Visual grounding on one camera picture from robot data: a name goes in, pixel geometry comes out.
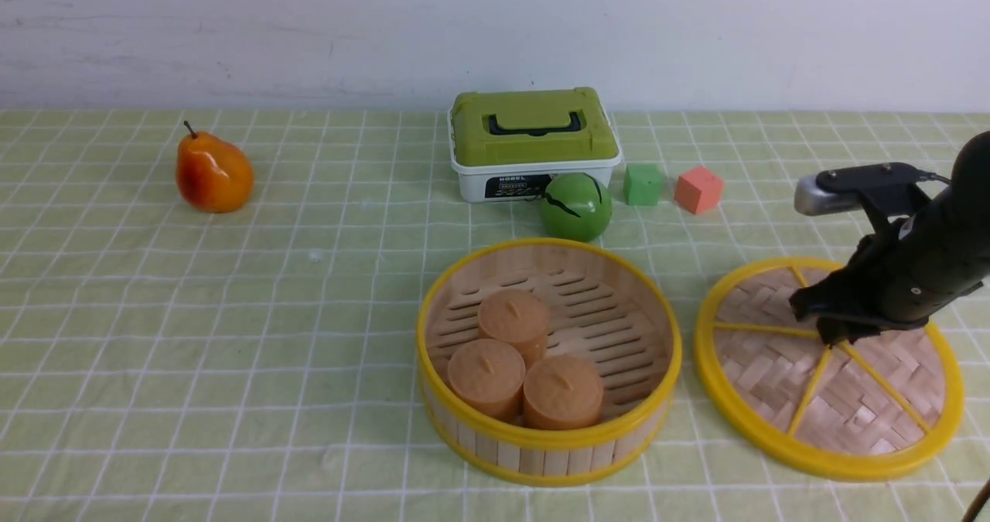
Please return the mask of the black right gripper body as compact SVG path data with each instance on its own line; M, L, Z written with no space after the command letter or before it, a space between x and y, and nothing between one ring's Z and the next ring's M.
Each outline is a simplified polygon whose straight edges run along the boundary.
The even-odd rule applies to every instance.
M795 319L814 318L827 346L923 327L975 292L975 201L937 197L866 212L874 232L851 260L789 297Z

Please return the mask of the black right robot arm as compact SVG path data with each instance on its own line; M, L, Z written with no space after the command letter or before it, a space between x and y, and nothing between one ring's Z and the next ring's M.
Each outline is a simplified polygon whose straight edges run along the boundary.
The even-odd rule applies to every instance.
M937 196L920 188L940 179L908 163L884 162L799 181L798 213L859 210L872 228L844 266L790 297L795 319L813 319L825 345L925 327L933 314L983 286L989 271L989 135L963 145Z

